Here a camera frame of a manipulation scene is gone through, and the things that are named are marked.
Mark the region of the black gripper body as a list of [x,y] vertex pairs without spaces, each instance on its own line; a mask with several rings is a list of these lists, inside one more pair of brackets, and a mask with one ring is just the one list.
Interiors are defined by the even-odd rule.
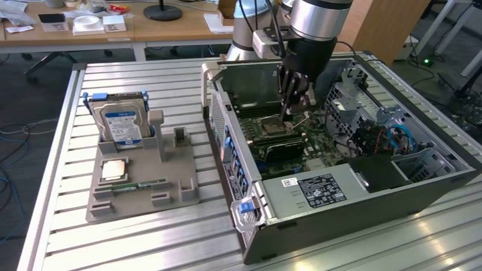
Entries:
[[283,58],[285,67],[290,71],[306,75],[309,80],[315,82],[330,61],[337,41],[337,38],[327,41],[314,41],[306,38],[289,41]]

